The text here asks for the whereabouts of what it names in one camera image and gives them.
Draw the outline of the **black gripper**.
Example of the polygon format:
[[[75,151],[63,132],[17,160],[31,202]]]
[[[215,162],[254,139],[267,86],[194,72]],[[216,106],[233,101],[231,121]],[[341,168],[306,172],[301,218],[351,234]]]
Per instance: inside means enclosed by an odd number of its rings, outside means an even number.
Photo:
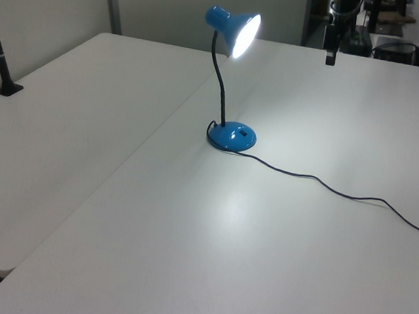
[[[334,24],[328,24],[324,31],[324,50],[326,50],[325,65],[334,66],[337,56],[337,50],[340,45],[341,35],[338,27]]]

